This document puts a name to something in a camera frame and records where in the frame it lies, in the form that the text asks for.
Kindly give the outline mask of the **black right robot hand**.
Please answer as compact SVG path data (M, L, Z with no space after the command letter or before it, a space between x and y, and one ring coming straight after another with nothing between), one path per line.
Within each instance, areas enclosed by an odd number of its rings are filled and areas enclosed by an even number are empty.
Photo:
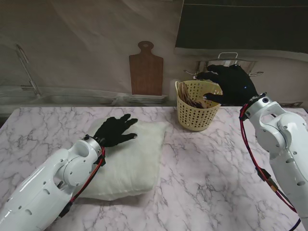
M240 65L231 66L210 65L207 72L197 74L198 80L210 80L218 84L222 94L206 93L207 100L219 104L231 104L243 106L249 100L258 95L250 76Z

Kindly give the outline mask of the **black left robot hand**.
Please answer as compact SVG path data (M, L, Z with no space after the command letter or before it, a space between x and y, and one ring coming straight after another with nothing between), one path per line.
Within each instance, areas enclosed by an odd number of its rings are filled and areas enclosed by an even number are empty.
M114 147L118 144L135 139L136 133L124 134L138 119L130 119L131 114L125 114L121 118L108 118L96 131L94 138L101 147Z

